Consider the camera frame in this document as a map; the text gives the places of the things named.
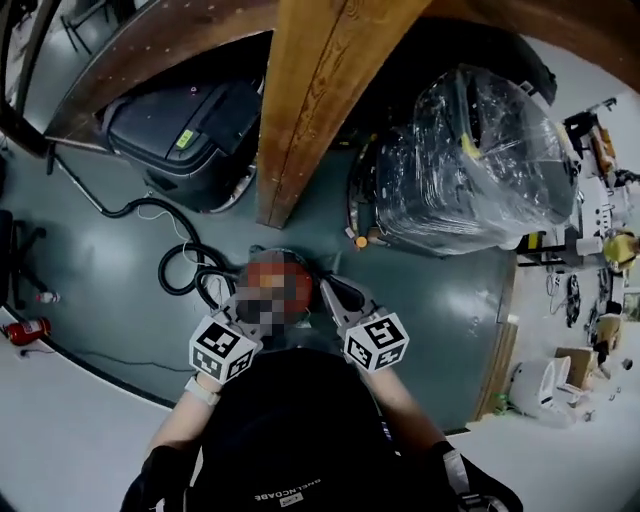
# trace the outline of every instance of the white wristwatch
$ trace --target white wristwatch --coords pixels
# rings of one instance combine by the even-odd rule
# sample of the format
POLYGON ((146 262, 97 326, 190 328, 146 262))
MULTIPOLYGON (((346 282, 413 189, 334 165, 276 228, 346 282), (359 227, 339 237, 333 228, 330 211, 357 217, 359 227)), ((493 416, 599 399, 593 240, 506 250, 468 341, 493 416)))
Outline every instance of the white wristwatch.
POLYGON ((184 387, 189 393, 193 393, 200 400, 206 403, 208 406, 213 407, 220 400, 220 395, 218 393, 211 393, 204 389, 198 381, 196 380, 196 376, 193 376, 187 382, 187 385, 184 387))

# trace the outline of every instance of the transparent plastic wrap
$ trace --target transparent plastic wrap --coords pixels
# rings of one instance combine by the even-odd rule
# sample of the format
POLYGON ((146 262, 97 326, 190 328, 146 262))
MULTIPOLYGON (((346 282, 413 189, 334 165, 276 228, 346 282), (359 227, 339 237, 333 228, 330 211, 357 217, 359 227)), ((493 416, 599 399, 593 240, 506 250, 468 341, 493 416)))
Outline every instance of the transparent plastic wrap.
POLYGON ((576 184, 563 135, 515 84, 460 66, 382 141, 376 210, 385 235, 464 254, 565 222, 576 184))

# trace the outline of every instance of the red round object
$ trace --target red round object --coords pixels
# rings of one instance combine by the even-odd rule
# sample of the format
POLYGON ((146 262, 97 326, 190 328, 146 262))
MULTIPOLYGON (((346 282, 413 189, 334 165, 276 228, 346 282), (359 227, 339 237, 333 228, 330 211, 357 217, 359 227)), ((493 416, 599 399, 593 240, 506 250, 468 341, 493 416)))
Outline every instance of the red round object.
POLYGON ((28 345, 41 336, 47 336, 51 332, 51 322, 41 317, 25 322, 16 322, 5 327, 7 338, 19 347, 28 345))

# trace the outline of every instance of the pixelated area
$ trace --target pixelated area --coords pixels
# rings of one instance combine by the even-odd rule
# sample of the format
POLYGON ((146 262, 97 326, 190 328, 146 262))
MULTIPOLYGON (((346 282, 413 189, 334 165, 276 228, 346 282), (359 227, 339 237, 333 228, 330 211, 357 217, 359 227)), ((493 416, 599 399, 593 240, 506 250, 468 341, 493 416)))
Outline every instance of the pixelated area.
POLYGON ((393 364, 399 361, 400 356, 402 356, 403 348, 404 348, 404 345, 399 345, 397 347, 393 347, 390 350, 387 350, 386 352, 382 352, 378 356, 378 361, 376 362, 375 369, 379 370, 380 368, 384 368, 385 366, 389 366, 390 364, 393 364))
POLYGON ((377 322, 364 326, 364 330, 371 338, 371 341, 378 348, 384 348, 398 341, 404 340, 400 329, 391 321, 390 318, 383 318, 377 322))
POLYGON ((243 356, 236 359, 233 363, 229 365, 229 371, 227 373, 227 380, 232 379, 240 372, 249 368, 249 363, 251 362, 251 352, 247 352, 243 356))
POLYGON ((223 359, 236 346, 240 336, 230 329, 226 329, 220 324, 212 323, 206 331, 198 338, 198 343, 211 349, 212 352, 219 355, 223 359))
POLYGON ((249 262, 238 283, 238 311, 248 323, 294 324, 311 302, 313 280, 296 256, 264 251, 249 262))
POLYGON ((215 379, 220 379, 222 365, 218 361, 212 359, 208 354, 205 354, 201 350, 198 350, 197 347, 193 347, 193 355, 193 362, 198 366, 198 368, 215 379))
POLYGON ((371 352, 369 352, 366 348, 364 348, 362 345, 360 345, 360 343, 358 343, 351 337, 349 337, 349 343, 347 345, 347 354, 353 357, 365 368, 369 368, 371 358, 373 357, 373 354, 371 352))

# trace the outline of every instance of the black case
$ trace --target black case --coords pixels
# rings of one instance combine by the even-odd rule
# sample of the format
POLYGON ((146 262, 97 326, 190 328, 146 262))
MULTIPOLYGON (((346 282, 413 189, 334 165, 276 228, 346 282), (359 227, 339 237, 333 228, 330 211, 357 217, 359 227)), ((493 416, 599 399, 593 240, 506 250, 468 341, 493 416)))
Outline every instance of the black case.
POLYGON ((109 148, 169 199, 198 212, 220 208, 257 152, 260 57, 269 49, 269 40, 260 41, 251 58, 242 59, 244 50, 213 51, 114 101, 102 121, 109 148))

